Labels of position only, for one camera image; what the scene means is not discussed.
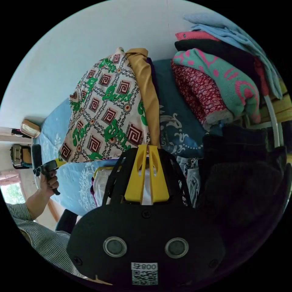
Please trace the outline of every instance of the white wall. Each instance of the white wall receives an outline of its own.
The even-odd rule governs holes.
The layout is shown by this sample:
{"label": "white wall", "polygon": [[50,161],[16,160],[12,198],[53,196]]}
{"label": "white wall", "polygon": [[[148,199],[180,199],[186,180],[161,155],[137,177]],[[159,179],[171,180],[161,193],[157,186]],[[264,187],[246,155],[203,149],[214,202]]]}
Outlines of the white wall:
{"label": "white wall", "polygon": [[[10,158],[10,148],[12,145],[13,143],[0,142],[0,171],[14,169]],[[28,198],[37,191],[33,170],[18,169],[17,171],[19,172],[24,195]],[[48,207],[46,207],[43,214],[38,217],[37,222],[51,230],[54,230],[56,227],[56,221]]]}
{"label": "white wall", "polygon": [[79,11],[25,56],[5,92],[0,126],[19,128],[24,118],[42,122],[83,74],[117,47],[144,47],[153,60],[172,58],[175,33],[191,27],[183,15],[209,11],[183,0],[111,0]]}
{"label": "white wall", "polygon": [[0,171],[13,169],[10,148],[13,143],[0,142]]}

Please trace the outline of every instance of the light blue towel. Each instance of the light blue towel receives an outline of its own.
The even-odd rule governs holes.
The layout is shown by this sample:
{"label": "light blue towel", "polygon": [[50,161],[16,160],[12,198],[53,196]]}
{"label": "light blue towel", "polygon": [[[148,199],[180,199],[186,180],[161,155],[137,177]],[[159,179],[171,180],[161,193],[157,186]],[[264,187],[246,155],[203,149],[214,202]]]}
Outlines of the light blue towel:
{"label": "light blue towel", "polygon": [[282,99],[282,92],[277,71],[266,56],[263,49],[252,38],[249,39],[238,31],[230,30],[226,27],[220,28],[204,24],[196,24],[192,26],[191,30],[205,31],[221,41],[257,56],[263,63],[271,92],[276,98]]}
{"label": "light blue towel", "polygon": [[230,31],[236,31],[236,32],[240,33],[241,35],[245,36],[248,40],[250,40],[255,45],[255,47],[266,56],[266,53],[263,51],[261,46],[249,34],[247,34],[243,29],[241,29],[234,22],[232,22],[231,20],[222,16],[219,13],[186,14],[184,16],[184,19],[191,22],[191,23],[194,23],[194,24],[214,26],[216,28],[227,28]]}

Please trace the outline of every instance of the blue fabric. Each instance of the blue fabric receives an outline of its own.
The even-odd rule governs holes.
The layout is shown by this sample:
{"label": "blue fabric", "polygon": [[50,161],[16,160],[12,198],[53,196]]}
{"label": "blue fabric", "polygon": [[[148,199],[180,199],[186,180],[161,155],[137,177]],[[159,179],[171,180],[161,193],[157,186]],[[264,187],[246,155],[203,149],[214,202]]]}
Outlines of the blue fabric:
{"label": "blue fabric", "polygon": [[220,28],[204,24],[196,24],[192,26],[191,30],[205,31],[221,41],[224,41],[232,46],[235,46],[239,49],[253,54],[254,56],[257,56],[263,63],[266,78],[270,85],[271,92],[278,99],[282,99],[282,91],[280,87],[279,77],[274,65],[272,65],[270,60],[267,58],[263,49],[248,34],[245,33],[243,35],[237,30],[230,30],[226,27]]}
{"label": "blue fabric", "polygon": [[[206,131],[185,103],[175,84],[171,59],[154,61],[159,91],[161,146],[174,156],[203,157]],[[212,133],[220,134],[221,129]]]}
{"label": "blue fabric", "polygon": [[243,31],[234,22],[219,13],[187,13],[184,15],[183,19],[194,24],[201,23],[215,27],[227,27],[230,30]]}
{"label": "blue fabric", "polygon": [[[34,144],[42,147],[43,163],[58,157],[58,150],[68,131],[71,108],[69,99],[61,103],[45,120],[40,136],[34,139]],[[116,159],[87,163],[67,163],[57,170],[60,195],[53,195],[52,199],[65,209],[78,215],[85,215],[96,208],[90,193],[91,178],[96,168],[113,166]]]}

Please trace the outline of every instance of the screw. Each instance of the screw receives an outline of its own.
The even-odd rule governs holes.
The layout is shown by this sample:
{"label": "screw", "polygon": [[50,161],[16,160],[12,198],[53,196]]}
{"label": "screw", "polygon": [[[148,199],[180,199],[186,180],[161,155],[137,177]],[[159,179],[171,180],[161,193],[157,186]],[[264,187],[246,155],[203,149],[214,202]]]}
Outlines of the screw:
{"label": "screw", "polygon": [[79,257],[77,257],[77,256],[75,256],[75,257],[73,258],[73,262],[74,262],[76,265],[78,265],[78,266],[81,266],[81,265],[82,265],[82,260],[81,260]]}
{"label": "screw", "polygon": [[219,261],[217,259],[214,259],[214,260],[210,261],[209,268],[214,269],[218,266],[218,264],[219,264]]}
{"label": "screw", "polygon": [[145,218],[145,219],[150,218],[151,217],[151,212],[148,211],[148,210],[142,211],[142,217]]}

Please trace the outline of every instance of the window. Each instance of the window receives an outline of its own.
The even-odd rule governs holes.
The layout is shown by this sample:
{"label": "window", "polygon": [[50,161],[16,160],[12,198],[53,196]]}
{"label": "window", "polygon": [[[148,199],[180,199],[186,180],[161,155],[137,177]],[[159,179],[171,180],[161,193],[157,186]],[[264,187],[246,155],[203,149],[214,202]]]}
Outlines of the window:
{"label": "window", "polygon": [[25,202],[19,183],[13,183],[8,186],[1,186],[0,188],[6,203],[21,204]]}

